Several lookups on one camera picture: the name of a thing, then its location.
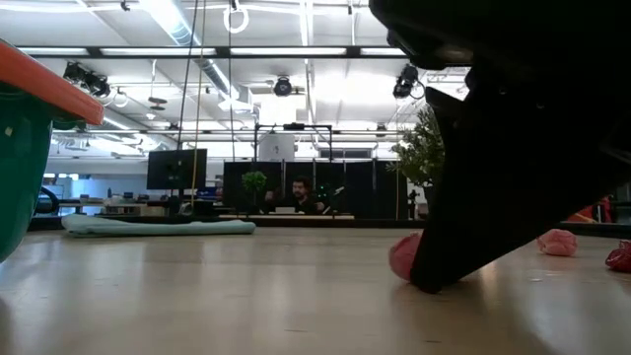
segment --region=ceiling pipe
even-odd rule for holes
[[[140,0],[140,3],[175,44],[179,46],[190,46],[191,43],[202,45],[192,32],[178,0]],[[231,85],[226,75],[213,60],[198,58],[192,59],[192,61],[206,74],[225,100],[230,98],[236,100],[239,97],[239,90]]]

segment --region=wooden floor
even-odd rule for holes
[[[0,265],[0,354],[629,354],[631,275],[528,245],[441,295],[392,275],[401,230],[70,240]]]

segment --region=ceiling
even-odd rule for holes
[[[301,0],[242,0],[240,5],[247,9],[249,22],[237,34],[230,34],[224,26],[224,8],[228,2],[207,1],[209,9],[197,10],[195,33],[198,38],[203,37],[203,45],[208,47],[387,46],[386,29],[368,10],[367,0],[352,0],[353,15],[349,15],[346,0],[304,1],[305,12],[302,12]],[[195,1],[178,2],[192,24]],[[0,4],[0,38],[16,46],[174,45],[141,3],[127,1],[131,7],[129,12],[122,11],[119,3],[107,0],[3,1]],[[233,28],[241,23],[242,17],[242,14],[232,16]],[[205,75],[201,75],[200,82],[200,71],[194,63],[189,65],[186,73],[187,59],[157,60],[153,94],[150,59],[39,59],[59,75],[63,74],[69,61],[75,60],[108,77],[114,90],[108,98],[101,100],[102,103],[108,112],[115,112],[116,117],[125,120],[126,125],[137,123],[134,128],[165,129],[170,123],[179,123],[181,117],[184,122],[189,122],[184,126],[191,127],[197,117],[198,105],[199,119],[206,121],[203,124],[209,127],[207,129],[229,127],[230,119],[236,129],[254,126],[251,113],[231,114],[229,110],[220,109],[219,103],[223,101],[220,93]],[[375,129],[377,123],[388,123],[388,129],[409,125],[414,122],[413,112],[420,103],[411,98],[398,101],[392,96],[396,78],[407,63],[404,58],[311,59],[308,66],[304,59],[297,58],[216,59],[215,63],[231,84],[251,89],[256,105],[271,100],[270,83],[279,76],[288,76],[294,86],[304,91],[309,69],[312,73],[312,122],[333,124],[343,129]],[[450,68],[442,73],[419,72],[421,82],[426,85],[460,98],[466,94],[463,85],[465,68]],[[182,88],[186,80],[188,85],[182,108]],[[115,95],[115,89],[125,95]],[[422,90],[417,90],[417,95],[421,94]],[[165,110],[151,111],[147,100],[150,96],[168,100]],[[296,110],[296,120],[308,123],[307,96],[274,103],[284,105],[290,101]],[[147,113],[156,117],[148,119]]]

